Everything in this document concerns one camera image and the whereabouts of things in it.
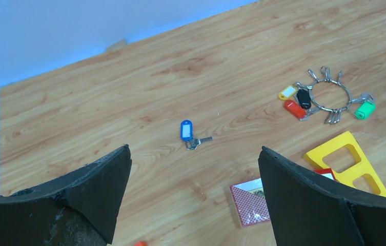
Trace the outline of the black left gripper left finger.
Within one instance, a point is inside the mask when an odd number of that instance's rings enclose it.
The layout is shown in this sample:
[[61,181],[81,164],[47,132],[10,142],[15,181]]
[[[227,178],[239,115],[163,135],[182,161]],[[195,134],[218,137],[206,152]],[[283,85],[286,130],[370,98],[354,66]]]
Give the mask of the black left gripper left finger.
[[0,196],[0,245],[108,245],[132,167],[124,145],[63,176]]

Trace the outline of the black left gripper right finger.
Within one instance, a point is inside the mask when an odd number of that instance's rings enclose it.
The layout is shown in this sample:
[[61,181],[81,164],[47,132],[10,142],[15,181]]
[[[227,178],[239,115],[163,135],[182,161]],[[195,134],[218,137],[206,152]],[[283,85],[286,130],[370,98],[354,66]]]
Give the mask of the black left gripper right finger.
[[258,166],[278,245],[386,245],[386,197],[333,181],[267,147]]

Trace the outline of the large metal keyring with tags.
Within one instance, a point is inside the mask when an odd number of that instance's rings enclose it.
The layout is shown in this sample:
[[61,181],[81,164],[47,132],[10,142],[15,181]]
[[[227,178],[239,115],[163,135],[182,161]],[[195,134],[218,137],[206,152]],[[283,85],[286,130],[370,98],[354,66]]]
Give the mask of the large metal keyring with tags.
[[367,120],[376,110],[376,99],[371,93],[352,93],[342,81],[343,72],[333,75],[330,67],[320,68],[320,74],[307,70],[310,81],[296,81],[277,94],[283,107],[300,121],[315,113],[325,115],[325,124],[335,125],[345,113],[355,119]]

